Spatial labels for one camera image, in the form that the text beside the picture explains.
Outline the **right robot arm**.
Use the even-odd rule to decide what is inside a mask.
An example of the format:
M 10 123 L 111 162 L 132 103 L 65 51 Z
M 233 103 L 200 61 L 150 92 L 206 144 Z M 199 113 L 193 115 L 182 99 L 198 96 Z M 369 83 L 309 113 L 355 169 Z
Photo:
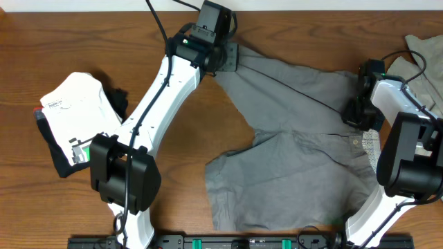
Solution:
M 404 78 L 386 74 L 382 60 L 359 68 L 357 95 L 341 114 L 368 131 L 382 120 L 391 130 L 377 161 L 377 186 L 345 224 L 352 248 L 375 248 L 402 214 L 442 198 L 442 119 L 409 91 Z

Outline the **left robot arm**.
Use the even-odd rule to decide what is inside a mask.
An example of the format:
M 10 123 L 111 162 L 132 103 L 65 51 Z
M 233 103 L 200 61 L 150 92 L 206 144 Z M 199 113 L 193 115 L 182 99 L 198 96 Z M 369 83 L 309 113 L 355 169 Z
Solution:
M 132 114 L 110 136 L 96 135 L 90 146 L 91 187 L 114 213 L 121 248 L 148 248 L 154 238 L 150 205 L 161 186 L 155 158 L 159 145 L 186 98 L 205 75 L 235 72 L 238 45 L 232 38 L 237 15 L 204 1 L 196 22 L 163 36 L 165 57 L 152 85 Z

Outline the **grey shorts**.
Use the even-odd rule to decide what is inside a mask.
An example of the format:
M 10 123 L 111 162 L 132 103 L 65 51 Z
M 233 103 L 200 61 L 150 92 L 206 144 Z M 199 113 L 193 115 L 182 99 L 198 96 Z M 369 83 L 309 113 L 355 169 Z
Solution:
M 254 130 L 250 147 L 205 168 L 214 229 L 289 230 L 339 224 L 377 180 L 363 133 L 341 120 L 357 77 L 293 66 L 241 47 L 216 82 Z

